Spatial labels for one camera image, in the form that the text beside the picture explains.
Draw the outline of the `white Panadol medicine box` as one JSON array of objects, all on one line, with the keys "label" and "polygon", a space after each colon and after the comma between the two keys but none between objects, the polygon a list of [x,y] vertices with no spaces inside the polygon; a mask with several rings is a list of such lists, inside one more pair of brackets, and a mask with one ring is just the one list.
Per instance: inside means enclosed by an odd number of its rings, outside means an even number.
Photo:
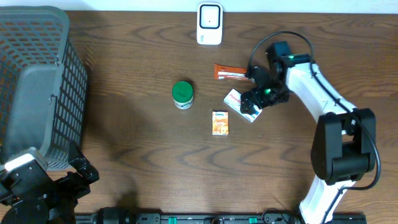
[{"label": "white Panadol medicine box", "polygon": [[257,106],[254,106],[254,114],[245,114],[240,110],[241,107],[241,93],[236,89],[232,89],[224,98],[224,103],[226,103],[231,109],[240,114],[243,118],[247,119],[249,122],[253,123],[257,117],[262,113],[262,110]]}]

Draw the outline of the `orange Kleenex tissue pack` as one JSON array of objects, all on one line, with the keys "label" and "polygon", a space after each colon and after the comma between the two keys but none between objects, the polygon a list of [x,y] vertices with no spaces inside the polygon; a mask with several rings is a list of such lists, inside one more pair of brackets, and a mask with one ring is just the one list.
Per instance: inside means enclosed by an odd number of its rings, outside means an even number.
[{"label": "orange Kleenex tissue pack", "polygon": [[227,136],[229,134],[229,113],[227,111],[212,112],[212,135]]}]

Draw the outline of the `orange snack packet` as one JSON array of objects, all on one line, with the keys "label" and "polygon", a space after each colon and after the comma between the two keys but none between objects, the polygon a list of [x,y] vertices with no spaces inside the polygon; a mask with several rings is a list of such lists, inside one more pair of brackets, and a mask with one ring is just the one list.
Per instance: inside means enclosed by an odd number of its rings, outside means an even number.
[{"label": "orange snack packet", "polygon": [[215,63],[213,71],[215,80],[249,80],[249,78],[246,77],[246,68],[229,67]]}]

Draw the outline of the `green lid jar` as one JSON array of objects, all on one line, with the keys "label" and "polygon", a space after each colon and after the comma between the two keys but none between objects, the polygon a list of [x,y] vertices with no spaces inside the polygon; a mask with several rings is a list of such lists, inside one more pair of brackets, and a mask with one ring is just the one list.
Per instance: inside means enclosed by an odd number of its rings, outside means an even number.
[{"label": "green lid jar", "polygon": [[189,109],[193,104],[193,87],[189,82],[177,82],[172,88],[172,98],[178,109]]}]

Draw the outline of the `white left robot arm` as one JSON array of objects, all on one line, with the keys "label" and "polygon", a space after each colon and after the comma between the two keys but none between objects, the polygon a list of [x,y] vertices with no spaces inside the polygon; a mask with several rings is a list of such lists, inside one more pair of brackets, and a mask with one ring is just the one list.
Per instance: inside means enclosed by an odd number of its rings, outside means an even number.
[{"label": "white left robot arm", "polygon": [[53,180],[48,163],[32,147],[8,160],[1,171],[1,203],[10,206],[2,223],[75,223],[78,199],[90,193],[99,172],[78,144],[68,144],[68,163],[76,170]]}]

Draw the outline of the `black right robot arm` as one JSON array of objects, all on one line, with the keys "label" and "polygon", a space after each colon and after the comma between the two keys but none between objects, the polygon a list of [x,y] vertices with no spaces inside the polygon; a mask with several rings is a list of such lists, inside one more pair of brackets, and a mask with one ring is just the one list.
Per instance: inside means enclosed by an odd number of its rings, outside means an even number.
[{"label": "black right robot arm", "polygon": [[376,117],[344,99],[324,78],[313,54],[293,54],[286,42],[267,50],[269,68],[248,63],[246,78],[256,87],[241,95],[240,110],[254,114],[286,103],[295,93],[317,126],[311,149],[315,178],[299,205],[302,223],[328,223],[345,192],[369,190],[381,175]]}]

